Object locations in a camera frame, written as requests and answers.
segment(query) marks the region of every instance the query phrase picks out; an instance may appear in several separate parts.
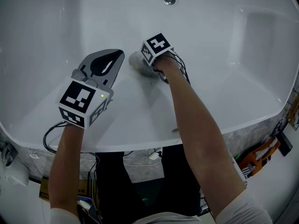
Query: person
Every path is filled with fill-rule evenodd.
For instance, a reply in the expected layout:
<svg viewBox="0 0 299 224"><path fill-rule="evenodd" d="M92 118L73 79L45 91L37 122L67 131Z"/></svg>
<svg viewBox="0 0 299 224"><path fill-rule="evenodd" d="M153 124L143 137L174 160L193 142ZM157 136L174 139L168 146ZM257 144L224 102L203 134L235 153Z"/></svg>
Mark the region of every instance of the person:
<svg viewBox="0 0 299 224"><path fill-rule="evenodd" d="M97 187L104 224L197 224L199 189L218 224L269 224L268 213L250 196L231 161L211 114L178 65L161 56L155 68L169 82L183 144L164 147L164 183L156 204L146 207L124 168L123 152L97 153ZM79 224L77 197L84 130L64 128L49 176L51 224Z"/></svg>

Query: white bathtub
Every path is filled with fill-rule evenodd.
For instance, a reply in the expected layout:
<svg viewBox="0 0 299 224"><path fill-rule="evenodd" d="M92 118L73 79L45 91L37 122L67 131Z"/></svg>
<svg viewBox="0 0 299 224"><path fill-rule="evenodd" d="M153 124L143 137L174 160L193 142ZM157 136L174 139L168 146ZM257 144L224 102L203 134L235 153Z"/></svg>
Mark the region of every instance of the white bathtub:
<svg viewBox="0 0 299 224"><path fill-rule="evenodd" d="M180 142L171 93L131 70L128 57L162 32L222 133L277 115L299 64L294 0L0 0L0 126L43 148L61 121L55 98L90 53L122 49L114 101L85 132L84 151L128 151ZM62 129L48 136L57 146Z"/></svg>

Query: forearm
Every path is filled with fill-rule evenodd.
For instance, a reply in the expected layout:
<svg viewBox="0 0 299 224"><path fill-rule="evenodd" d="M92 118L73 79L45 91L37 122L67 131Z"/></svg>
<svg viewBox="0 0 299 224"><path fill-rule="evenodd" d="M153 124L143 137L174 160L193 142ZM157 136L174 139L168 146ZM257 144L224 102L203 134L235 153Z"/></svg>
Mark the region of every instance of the forearm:
<svg viewBox="0 0 299 224"><path fill-rule="evenodd" d="M61 208L77 214L80 171L80 150L84 130L66 126L49 176L51 208Z"/></svg>
<svg viewBox="0 0 299 224"><path fill-rule="evenodd" d="M215 216L245 186L213 117L176 66L165 66L187 161Z"/></svg>

